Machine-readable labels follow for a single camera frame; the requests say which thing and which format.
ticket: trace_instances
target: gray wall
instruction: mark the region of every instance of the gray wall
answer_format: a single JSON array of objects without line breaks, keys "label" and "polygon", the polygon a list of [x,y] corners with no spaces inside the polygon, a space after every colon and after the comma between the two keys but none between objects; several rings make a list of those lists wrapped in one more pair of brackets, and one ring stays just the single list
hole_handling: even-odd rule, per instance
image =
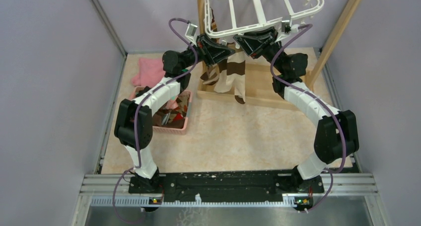
[{"label": "gray wall", "polygon": [[0,0],[0,225],[69,225],[122,57],[89,0]]},{"label": "gray wall", "polygon": [[329,59],[393,225],[421,221],[420,10],[419,0],[363,0]]},{"label": "gray wall", "polygon": [[[182,17],[198,21],[197,0],[100,0],[110,21],[128,52],[160,52],[168,49],[185,49],[186,46],[168,28],[168,20]],[[306,20],[314,27],[292,47],[321,47],[338,19],[347,0],[325,0],[324,9],[313,19]],[[277,0],[263,0],[267,19],[282,16],[284,7]],[[239,25],[257,23],[250,0],[234,0]],[[221,0],[212,5],[220,29],[230,19],[221,18],[226,13],[228,1]],[[178,30],[184,33],[185,26]]]}]

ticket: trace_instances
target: white drying rack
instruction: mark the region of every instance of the white drying rack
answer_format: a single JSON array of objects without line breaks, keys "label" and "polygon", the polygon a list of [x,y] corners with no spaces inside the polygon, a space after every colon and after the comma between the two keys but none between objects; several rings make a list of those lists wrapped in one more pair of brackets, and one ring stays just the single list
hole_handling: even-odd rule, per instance
[{"label": "white drying rack", "polygon": [[[225,36],[243,34],[250,31],[259,31],[271,26],[281,24],[282,22],[283,17],[279,17],[279,18],[267,21],[265,17],[265,13],[263,11],[261,0],[253,0],[254,9],[256,10],[256,15],[257,15],[257,19],[259,23],[243,26],[243,27],[237,27],[237,22],[235,20],[233,0],[228,0],[228,1],[229,1],[229,10],[231,13],[232,28],[228,30],[223,30],[223,31],[212,31],[211,29],[212,10],[211,10],[211,4],[210,4],[211,2],[210,0],[205,0],[205,32],[210,38],[221,38]],[[288,13],[289,13],[288,20],[289,22],[292,22],[294,20],[303,19],[305,17],[312,16],[318,13],[323,8],[325,1],[316,0],[317,2],[316,5],[310,6],[310,8],[305,9],[303,11],[299,11],[299,12],[294,12],[289,0],[284,0],[284,2],[285,2],[286,9],[288,10]]]}]

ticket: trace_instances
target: laundry basket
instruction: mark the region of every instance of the laundry basket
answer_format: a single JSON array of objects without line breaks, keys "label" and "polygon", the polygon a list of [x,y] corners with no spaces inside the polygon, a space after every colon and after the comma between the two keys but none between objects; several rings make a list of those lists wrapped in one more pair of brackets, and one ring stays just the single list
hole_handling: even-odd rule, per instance
[{"label": "laundry basket", "polygon": [[[140,90],[143,90],[143,87],[137,86],[134,88],[133,92],[129,96],[129,100],[132,100],[136,97],[136,93]],[[186,118],[184,120],[183,128],[164,128],[164,127],[157,127],[153,126],[153,130],[158,133],[169,133],[169,134],[177,134],[177,135],[185,135],[187,133],[187,123],[189,121],[190,112],[192,110],[192,101],[193,101],[193,93],[189,90],[185,90],[184,92],[180,93],[180,95],[189,95],[189,103],[187,104],[187,113]]]}]

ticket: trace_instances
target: pink towel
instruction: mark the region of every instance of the pink towel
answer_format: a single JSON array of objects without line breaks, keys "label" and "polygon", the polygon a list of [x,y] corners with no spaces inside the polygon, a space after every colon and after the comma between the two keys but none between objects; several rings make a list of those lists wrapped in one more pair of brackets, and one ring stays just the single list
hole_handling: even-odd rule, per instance
[{"label": "pink towel", "polygon": [[165,75],[164,64],[161,59],[139,58],[139,73],[134,76],[131,83],[134,86],[154,87]]}]

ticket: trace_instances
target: robotic arm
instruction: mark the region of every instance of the robotic arm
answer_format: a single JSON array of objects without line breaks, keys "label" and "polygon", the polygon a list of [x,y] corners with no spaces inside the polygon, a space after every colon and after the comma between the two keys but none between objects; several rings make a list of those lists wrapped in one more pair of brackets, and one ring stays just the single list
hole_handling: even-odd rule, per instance
[{"label": "robotic arm", "polygon": [[[247,55],[252,58],[263,56],[270,62],[281,48],[280,42],[276,42],[277,35],[278,32],[272,27],[263,31],[235,35],[234,40]],[[197,37],[194,48],[198,53],[199,61],[204,61],[206,65],[217,64],[234,54],[234,50],[215,43],[205,34]],[[171,83],[168,81],[186,71],[186,68],[194,63],[194,59],[191,49],[181,53],[165,52],[162,61],[166,74],[161,82],[153,88],[146,88],[133,101],[125,99],[120,104],[114,135],[126,146],[134,165],[141,165],[140,168],[135,169],[135,173],[139,176],[140,181],[144,182],[146,191],[154,190],[158,186],[159,178],[159,170],[153,162],[148,148],[153,133],[152,116],[168,100],[185,90],[190,80],[190,73]],[[291,174],[291,186],[297,191],[305,191],[310,186],[312,179],[320,175],[328,164],[342,157],[342,144],[332,116],[319,101],[307,94],[312,92],[300,79],[306,73],[307,55],[303,53],[287,55],[282,52],[275,60],[274,67],[281,73],[278,77],[303,89],[304,92],[287,86],[275,78],[274,91],[286,101],[294,104],[317,127],[315,151],[305,162],[296,166]],[[357,151],[359,145],[355,115],[349,110],[340,111],[327,103],[324,104],[339,119],[346,140],[346,155]],[[141,162],[139,162],[135,146],[134,133],[134,115],[138,105],[141,105],[137,121]]]}]

